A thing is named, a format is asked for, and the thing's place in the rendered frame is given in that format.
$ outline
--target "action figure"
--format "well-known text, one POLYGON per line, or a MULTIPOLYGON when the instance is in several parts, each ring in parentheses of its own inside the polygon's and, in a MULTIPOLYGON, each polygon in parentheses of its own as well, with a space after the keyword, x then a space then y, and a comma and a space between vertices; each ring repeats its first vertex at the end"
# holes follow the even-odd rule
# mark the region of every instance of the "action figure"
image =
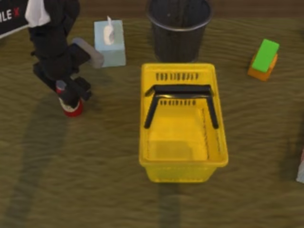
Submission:
POLYGON ((81 38, 71 45, 67 36, 80 12, 78 0, 29 0, 26 19, 29 22, 32 52, 39 60, 33 66, 34 74, 59 96, 67 116, 78 116, 83 110, 83 100, 91 96, 91 85, 81 77, 72 79, 79 67, 90 61, 101 68, 103 55, 81 38))

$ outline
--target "light blue box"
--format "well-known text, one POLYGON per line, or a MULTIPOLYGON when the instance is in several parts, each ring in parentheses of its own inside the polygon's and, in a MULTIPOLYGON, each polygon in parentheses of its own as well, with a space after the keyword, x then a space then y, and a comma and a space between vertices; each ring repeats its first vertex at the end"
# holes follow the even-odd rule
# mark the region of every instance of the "light blue box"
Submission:
POLYGON ((104 42, 104 28, 109 25, 108 21, 95 21, 95 49, 103 54, 103 67, 125 66, 124 28, 121 20, 112 20, 114 28, 114 43, 106 45, 104 42))

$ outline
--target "yellow plastic crate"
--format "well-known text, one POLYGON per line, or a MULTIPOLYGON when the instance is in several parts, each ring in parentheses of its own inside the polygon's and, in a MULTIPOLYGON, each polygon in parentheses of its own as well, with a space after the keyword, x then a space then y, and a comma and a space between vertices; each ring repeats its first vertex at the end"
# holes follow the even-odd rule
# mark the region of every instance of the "yellow plastic crate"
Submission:
POLYGON ((139 161, 153 182, 204 182, 228 163, 211 64, 144 64, 139 161))

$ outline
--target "orange block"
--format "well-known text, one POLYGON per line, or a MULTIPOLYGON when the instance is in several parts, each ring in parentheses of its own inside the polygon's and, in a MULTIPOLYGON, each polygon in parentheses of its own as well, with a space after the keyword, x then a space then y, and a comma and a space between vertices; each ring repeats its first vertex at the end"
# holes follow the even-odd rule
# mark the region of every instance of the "orange block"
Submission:
POLYGON ((252 64, 253 64, 253 61, 255 60, 255 58, 256 58, 256 56, 253 56, 253 58, 251 60, 250 68, 248 70, 248 75, 265 82, 269 79, 272 70, 275 68, 276 61, 277 61, 277 54, 275 55, 274 60, 272 60, 272 63, 270 64, 270 67, 266 73, 252 68, 252 64))

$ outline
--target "bucket rim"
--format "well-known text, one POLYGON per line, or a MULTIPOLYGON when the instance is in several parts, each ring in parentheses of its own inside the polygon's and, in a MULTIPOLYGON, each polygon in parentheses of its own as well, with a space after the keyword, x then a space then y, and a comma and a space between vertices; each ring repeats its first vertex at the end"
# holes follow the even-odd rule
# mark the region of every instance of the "bucket rim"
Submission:
POLYGON ((194 31, 194 30, 197 30, 201 27, 204 27, 206 26, 207 24, 209 24, 209 22, 211 21, 212 19, 212 16, 213 16, 213 10, 212 10, 212 7, 210 5, 210 3, 207 1, 207 0, 202 0, 206 3, 206 5, 208 6, 209 8, 209 16, 200 24, 197 24, 197 25, 194 25, 194 26, 191 26, 191 27, 187 27, 187 28, 181 28, 181 27, 175 27, 175 26, 169 26, 169 25, 165 25, 161 22, 159 22, 155 17, 153 17, 150 13, 150 6, 151 6, 151 3, 152 3, 153 0, 149 0, 148 1, 148 4, 146 5, 146 15, 147 17, 149 18, 150 22, 158 27, 161 27, 165 30, 169 30, 169 31, 174 31, 174 32, 187 32, 187 31, 194 31))

